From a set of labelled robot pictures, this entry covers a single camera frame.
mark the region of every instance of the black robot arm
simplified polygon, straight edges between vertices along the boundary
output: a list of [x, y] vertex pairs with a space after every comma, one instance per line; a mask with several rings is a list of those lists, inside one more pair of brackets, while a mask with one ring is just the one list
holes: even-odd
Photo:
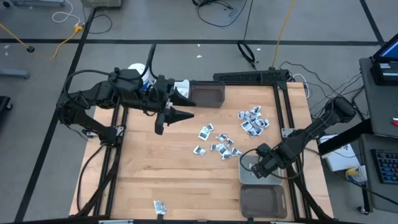
[[104, 126], [86, 114], [91, 106], [112, 109], [119, 100], [122, 106], [142, 110], [152, 116], [157, 114], [155, 132], [163, 134], [163, 124], [192, 118], [194, 115], [174, 109], [171, 105], [196, 106], [196, 104], [174, 90], [174, 80], [157, 77], [152, 86], [141, 90], [143, 83], [137, 70], [118, 68], [109, 73], [108, 80], [97, 83], [90, 90], [63, 93], [57, 103], [58, 118], [67, 126], [78, 124], [98, 135], [101, 144], [114, 146], [124, 127]]
[[325, 105], [324, 114], [305, 129], [292, 132], [273, 150], [267, 144], [257, 147], [256, 153], [262, 159], [251, 170], [257, 178], [267, 177], [276, 168], [286, 169], [295, 162], [307, 143], [337, 123], [347, 123], [355, 117], [355, 109], [342, 96], [337, 96]]

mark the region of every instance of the black floor stripe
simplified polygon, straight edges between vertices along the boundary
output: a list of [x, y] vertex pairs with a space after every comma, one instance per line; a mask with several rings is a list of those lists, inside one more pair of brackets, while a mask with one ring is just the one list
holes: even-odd
[[[27, 44], [59, 44], [63, 39], [21, 39]], [[88, 39], [85, 44], [237, 44], [241, 40], [123, 40]], [[276, 40], [245, 40], [246, 44], [276, 45]], [[18, 43], [14, 39], [0, 39], [0, 43]], [[80, 40], [70, 40], [67, 44], [79, 44]], [[281, 40], [280, 45], [307, 46], [376, 46], [378, 41], [333, 41], [333, 40]]]
[[363, 11], [366, 14], [366, 17], [368, 18], [369, 23], [371, 24], [372, 30], [374, 32], [374, 35], [377, 38], [377, 41], [379, 41], [380, 44], [384, 43], [383, 37], [381, 36], [379, 28], [377, 28], [376, 22], [373, 19], [371, 11], [369, 10], [368, 5], [366, 4], [366, 1], [365, 0], [359, 0], [359, 1], [360, 1], [361, 5], [362, 5]]
[[[90, 12], [88, 22], [86, 23], [87, 29], [83, 32], [83, 34], [81, 36], [79, 46], [76, 49], [75, 56], [73, 57], [72, 64], [70, 65], [70, 68], [69, 68], [68, 76], [70, 74], [72, 74], [73, 72], [75, 72], [75, 70], [76, 70], [76, 66], [79, 62], [80, 55], [83, 50], [83, 46], [85, 44], [85, 39], [87, 38], [88, 30], [90, 29], [91, 21], [93, 20], [94, 14], [95, 14], [95, 9], [93, 9]], [[19, 205], [14, 222], [22, 222], [24, 220], [24, 217], [25, 217], [27, 208], [29, 206], [30, 200], [32, 198], [32, 194], [34, 192], [37, 180], [39, 179], [40, 171], [43, 168], [45, 157], [47, 155], [47, 152], [49, 151], [51, 140], [54, 135], [55, 128], [57, 127], [57, 123], [58, 123], [58, 116], [57, 116], [56, 112], [54, 111], [54, 114], [53, 114], [51, 122], [50, 122], [50, 126], [47, 130], [47, 133], [45, 134], [43, 145], [40, 149], [39, 156], [37, 157], [35, 166], [32, 171], [32, 175], [30, 176], [29, 182], [25, 189], [25, 193], [21, 200], [21, 204]]]

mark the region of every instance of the wooden table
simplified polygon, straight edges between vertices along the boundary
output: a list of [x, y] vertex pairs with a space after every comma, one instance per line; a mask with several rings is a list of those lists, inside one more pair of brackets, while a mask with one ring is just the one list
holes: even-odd
[[[288, 88], [295, 127], [305, 128], [311, 123], [311, 118], [303, 85], [288, 83]], [[287, 123], [282, 92], [280, 96]], [[262, 106], [262, 118], [267, 118], [270, 126], [261, 136], [251, 139], [241, 128], [237, 114], [257, 105]], [[195, 117], [165, 127], [162, 136], [154, 133], [155, 116], [148, 117], [139, 110], [129, 110], [111, 217], [156, 219], [153, 200], [161, 200], [167, 207], [166, 220], [246, 220], [239, 211], [241, 183], [238, 179], [238, 158], [222, 161], [216, 151], [207, 150], [203, 157], [192, 151], [197, 145], [209, 149], [211, 143], [219, 143], [215, 139], [219, 133], [227, 134], [234, 141], [233, 146], [243, 152], [263, 142], [271, 147], [279, 143], [280, 128], [272, 87], [226, 86], [225, 102], [219, 109], [179, 109], [194, 113]], [[111, 117], [112, 110], [99, 108], [94, 116], [105, 125], [110, 124]], [[212, 123], [215, 130], [207, 141], [202, 141], [198, 139], [198, 133], [208, 123]], [[83, 164], [98, 146], [97, 139], [89, 141]], [[317, 150], [314, 142], [307, 147]], [[91, 197], [98, 186], [103, 156], [104, 150], [90, 162], [84, 173], [82, 203]], [[332, 217], [322, 165], [314, 153], [305, 153], [304, 174], [308, 191], [325, 213]], [[289, 186], [286, 180], [282, 184], [287, 202], [285, 220], [293, 221]], [[102, 211], [106, 197], [107, 193], [103, 195]], [[300, 216], [304, 217], [300, 197], [298, 204]], [[76, 213], [76, 194], [70, 213]]]

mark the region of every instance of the black keyboard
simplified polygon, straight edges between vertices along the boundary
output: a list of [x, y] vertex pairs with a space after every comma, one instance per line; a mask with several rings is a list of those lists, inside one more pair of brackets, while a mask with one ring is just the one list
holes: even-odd
[[372, 149], [374, 165], [382, 184], [398, 184], [398, 151]]
[[286, 82], [289, 78], [289, 71], [283, 70], [267, 70], [255, 72], [229, 72], [216, 73], [213, 75], [214, 81], [228, 82], [249, 82], [249, 83], [275, 83]]

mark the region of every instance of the gray floor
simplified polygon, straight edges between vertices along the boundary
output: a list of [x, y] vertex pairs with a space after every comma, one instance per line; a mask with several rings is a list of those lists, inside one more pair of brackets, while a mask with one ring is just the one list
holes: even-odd
[[[228, 2], [238, 9], [244, 3], [241, 0]], [[377, 0], [366, 2], [383, 38], [388, 40], [398, 30], [397, 23], [393, 22], [398, 19], [393, 11], [398, 3], [394, 0], [385, 0], [382, 5]], [[74, 0], [72, 3], [75, 14], [83, 19], [80, 2]], [[246, 38], [276, 40], [289, 3], [289, 0], [254, 0]], [[190, 1], [125, 1], [121, 10], [102, 10], [98, 13], [112, 18], [112, 31], [90, 34], [88, 38], [242, 39], [249, 4], [250, 0], [241, 17], [231, 27], [217, 28], [200, 21]], [[62, 39], [73, 32], [76, 20], [70, 18], [62, 24], [54, 24], [51, 15], [60, 10], [69, 11], [69, 8], [34, 6], [33, 9], [13, 7], [5, 10], [0, 6], [0, 22], [22, 38]], [[231, 19], [228, 18], [228, 13], [223, 13], [226, 12], [221, 6], [201, 9], [203, 17], [220, 24]], [[107, 27], [108, 21], [98, 18], [93, 23], [92, 31]], [[0, 38], [9, 36], [0, 30]], [[301, 0], [296, 2], [283, 39], [375, 41], [376, 37], [357, 0]], [[10, 44], [8, 49], [4, 49], [5, 45], [8, 44], [0, 44], [0, 67], [28, 70], [31, 78], [0, 78], [0, 95], [12, 97], [14, 103], [14, 109], [3, 121], [0, 131], [0, 223], [14, 220], [77, 47], [76, 44], [65, 44], [57, 59], [49, 61], [28, 54], [19, 44]], [[34, 46], [44, 55], [52, 55], [56, 47], [55, 44]], [[275, 46], [253, 45], [251, 48], [259, 61], [258, 69], [267, 69], [272, 62]], [[378, 47], [283, 45], [280, 46], [276, 65], [279, 66], [285, 60], [301, 63], [317, 72], [333, 88], [338, 88], [359, 73], [359, 58], [368, 57], [377, 49]], [[148, 51], [149, 45], [86, 44], [77, 69], [111, 71], [113, 67], [126, 68], [132, 63], [144, 63]], [[155, 73], [170, 78], [195, 80], [211, 80], [217, 72], [251, 70], [235, 45], [159, 45], [153, 66]], [[320, 85], [314, 75], [300, 67], [283, 67], [293, 74], [302, 74], [310, 83]], [[71, 91], [91, 88], [102, 78], [94, 74], [77, 77], [73, 80]], [[361, 84], [362, 81], [358, 80], [345, 92], [359, 88]], [[308, 104], [312, 107], [323, 99], [323, 93], [319, 87], [309, 87], [312, 96], [308, 99]], [[322, 87], [327, 94], [331, 93], [327, 86]], [[316, 105], [312, 113], [320, 110], [325, 102], [326, 100]], [[359, 95], [357, 102], [365, 113], [367, 107], [364, 93]], [[328, 132], [340, 133], [358, 122], [359, 119], [356, 118], [349, 124], [336, 125]], [[76, 133], [61, 125], [57, 126], [25, 220], [68, 215], [85, 144]], [[336, 218], [349, 222], [395, 223], [398, 215], [394, 213], [376, 210], [367, 217], [359, 214], [356, 207], [362, 205], [360, 189], [326, 171], [325, 177]]]

